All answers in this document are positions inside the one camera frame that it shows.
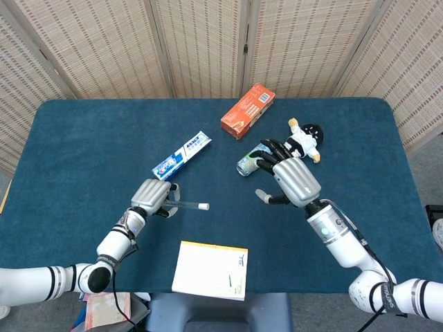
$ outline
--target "plush toy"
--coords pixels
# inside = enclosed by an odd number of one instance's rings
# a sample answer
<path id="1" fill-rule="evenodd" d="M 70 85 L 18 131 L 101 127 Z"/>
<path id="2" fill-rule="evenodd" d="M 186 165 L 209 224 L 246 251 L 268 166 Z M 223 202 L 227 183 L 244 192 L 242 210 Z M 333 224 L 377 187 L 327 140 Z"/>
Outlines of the plush toy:
<path id="1" fill-rule="evenodd" d="M 320 161 L 320 153 L 317 151 L 317 145 L 323 141 L 323 131 L 317 124 L 305 124 L 298 126 L 298 121 L 292 118 L 288 121 L 292 135 L 284 143 L 285 147 L 294 157 L 308 155 L 315 163 Z"/>

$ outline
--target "table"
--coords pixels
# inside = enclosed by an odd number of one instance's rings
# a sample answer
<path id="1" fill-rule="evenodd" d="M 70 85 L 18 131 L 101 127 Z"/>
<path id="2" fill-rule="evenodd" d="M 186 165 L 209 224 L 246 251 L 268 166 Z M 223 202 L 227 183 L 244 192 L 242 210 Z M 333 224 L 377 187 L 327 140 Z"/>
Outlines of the table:
<path id="1" fill-rule="evenodd" d="M 172 179 L 184 201 L 207 212 L 154 216 L 140 251 L 117 275 L 119 291 L 171 291 L 181 240 L 249 249 L 248 292 L 344 293 L 358 269 L 343 269 L 291 206 L 263 204 L 277 194 L 260 171 L 241 177 L 236 162 L 261 138 L 284 140 L 289 118 L 325 133 L 320 164 L 305 162 L 323 190 L 358 224 L 402 282 L 443 282 L 443 263 L 410 174 L 392 111 L 374 98 L 276 100 L 241 140 L 219 126 L 233 99 L 53 100 L 38 109 L 2 217 L 0 266 L 94 262 L 96 247 L 130 205 L 151 169 L 202 130 L 213 139 Z"/>

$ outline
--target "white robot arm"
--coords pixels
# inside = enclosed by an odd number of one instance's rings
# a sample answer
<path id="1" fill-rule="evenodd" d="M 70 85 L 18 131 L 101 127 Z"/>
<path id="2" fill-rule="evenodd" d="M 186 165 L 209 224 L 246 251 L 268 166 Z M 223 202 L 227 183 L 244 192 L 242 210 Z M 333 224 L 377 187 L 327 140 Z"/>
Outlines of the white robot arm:
<path id="1" fill-rule="evenodd" d="M 168 200 L 174 193 L 175 201 Z M 175 183 L 148 179 L 132 197 L 131 207 L 97 247 L 97 262 L 63 268 L 0 268 L 0 306 L 18 306 L 56 299 L 65 292 L 100 293 L 106 289 L 120 262 L 138 249 L 136 237 L 146 218 L 157 214 L 172 216 L 177 206 L 194 204 L 200 210 L 208 205 L 178 202 L 179 186 Z M 174 206 L 165 210 L 163 206 Z"/>
<path id="2" fill-rule="evenodd" d="M 318 198 L 320 184 L 301 159 L 293 158 L 276 140 L 263 140 L 262 144 L 273 152 L 273 158 L 263 156 L 257 164 L 273 175 L 284 195 L 271 196 L 262 190 L 255 193 L 268 204 L 292 203 L 304 208 L 308 223 L 337 262 L 344 268 L 361 269 L 349 287 L 351 300 L 358 308 L 368 313 L 415 314 L 443 322 L 443 284 L 421 279 L 396 284 L 394 275 L 383 266 L 353 222 L 343 214 L 356 237 L 333 203 Z"/>

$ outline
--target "paper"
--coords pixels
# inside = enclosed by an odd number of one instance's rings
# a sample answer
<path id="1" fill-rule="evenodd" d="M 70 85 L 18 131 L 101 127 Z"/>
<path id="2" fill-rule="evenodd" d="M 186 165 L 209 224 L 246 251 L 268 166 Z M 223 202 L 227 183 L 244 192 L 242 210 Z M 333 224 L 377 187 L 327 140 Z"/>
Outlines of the paper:
<path id="1" fill-rule="evenodd" d="M 131 295 L 117 293 L 118 306 L 131 317 Z M 124 322 L 126 318 L 118 311 L 113 293 L 90 294 L 86 305 L 86 331 L 93 327 Z"/>
<path id="2" fill-rule="evenodd" d="M 172 291 L 244 301 L 248 250 L 182 241 Z"/>

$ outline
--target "blue toothpaste tube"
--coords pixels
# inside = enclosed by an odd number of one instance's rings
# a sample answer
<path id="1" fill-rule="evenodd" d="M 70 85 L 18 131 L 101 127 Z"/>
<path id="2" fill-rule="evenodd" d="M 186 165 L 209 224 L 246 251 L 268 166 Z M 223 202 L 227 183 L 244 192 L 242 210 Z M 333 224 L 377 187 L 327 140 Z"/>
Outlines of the blue toothpaste tube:
<path id="1" fill-rule="evenodd" d="M 211 139 L 202 131 L 186 142 L 180 149 L 171 154 L 164 161 L 152 169 L 152 173 L 159 179 L 166 181 L 183 167 L 198 151 L 209 144 Z"/>

